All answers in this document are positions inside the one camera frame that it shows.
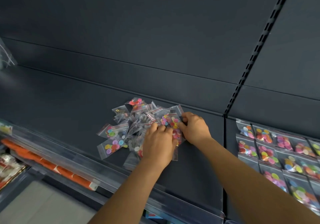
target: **white floor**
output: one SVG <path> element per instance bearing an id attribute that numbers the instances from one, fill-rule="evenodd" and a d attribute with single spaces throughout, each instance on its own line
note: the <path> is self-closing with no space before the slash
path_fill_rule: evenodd
<path id="1" fill-rule="evenodd" d="M 86 224 L 95 211 L 41 182 L 32 182 L 1 213 L 1 224 Z"/>

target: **person's left hand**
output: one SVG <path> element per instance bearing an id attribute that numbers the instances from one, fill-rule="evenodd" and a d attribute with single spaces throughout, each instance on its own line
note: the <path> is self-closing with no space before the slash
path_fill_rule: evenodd
<path id="1" fill-rule="evenodd" d="M 170 163 L 178 141 L 172 139 L 172 128 L 153 123 L 146 131 L 143 142 L 143 160 L 154 163 L 162 170 Z"/>

